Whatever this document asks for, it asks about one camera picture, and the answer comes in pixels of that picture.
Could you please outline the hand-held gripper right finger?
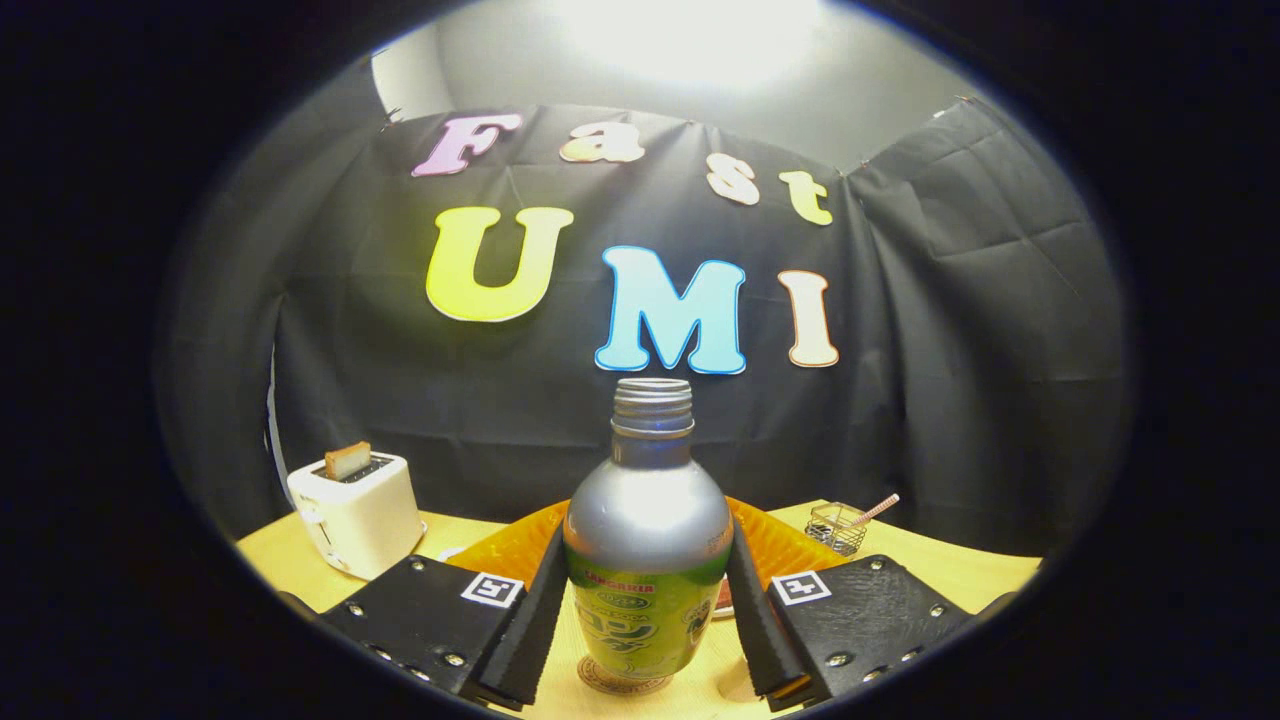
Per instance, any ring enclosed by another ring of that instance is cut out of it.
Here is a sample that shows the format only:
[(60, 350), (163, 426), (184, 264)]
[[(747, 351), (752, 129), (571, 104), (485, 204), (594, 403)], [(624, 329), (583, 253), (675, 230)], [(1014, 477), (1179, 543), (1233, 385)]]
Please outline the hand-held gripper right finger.
[(730, 511), (739, 641), (774, 712), (883, 685), (1012, 602), (957, 603), (886, 555), (847, 559), (751, 505)]

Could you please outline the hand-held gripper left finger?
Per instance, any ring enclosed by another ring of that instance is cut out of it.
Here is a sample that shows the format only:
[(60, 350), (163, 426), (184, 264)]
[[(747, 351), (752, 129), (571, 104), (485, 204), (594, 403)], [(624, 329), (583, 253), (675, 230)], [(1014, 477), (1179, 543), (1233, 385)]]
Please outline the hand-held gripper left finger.
[(317, 619), (417, 685), (520, 711), (556, 637), (568, 507), (535, 511), (447, 561), (411, 553)]

